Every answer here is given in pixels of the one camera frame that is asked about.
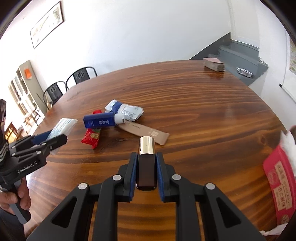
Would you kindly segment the person's left hand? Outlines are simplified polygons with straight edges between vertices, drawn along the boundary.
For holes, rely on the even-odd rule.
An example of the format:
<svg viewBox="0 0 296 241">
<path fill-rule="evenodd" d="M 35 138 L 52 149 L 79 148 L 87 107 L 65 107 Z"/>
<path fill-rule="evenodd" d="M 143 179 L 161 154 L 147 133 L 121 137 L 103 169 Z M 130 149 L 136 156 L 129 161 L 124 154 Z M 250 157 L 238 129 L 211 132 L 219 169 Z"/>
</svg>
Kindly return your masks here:
<svg viewBox="0 0 296 241">
<path fill-rule="evenodd" d="M 26 178 L 22 178 L 21 184 L 18 187 L 17 194 L 13 192 L 3 192 L 0 193 L 0 205 L 1 209 L 4 211 L 14 214 L 13 210 L 10 207 L 10 204 L 16 204 L 20 201 L 20 207 L 24 210 L 29 210 L 31 207 L 31 198 L 29 195 L 29 189 L 27 186 Z"/>
</svg>

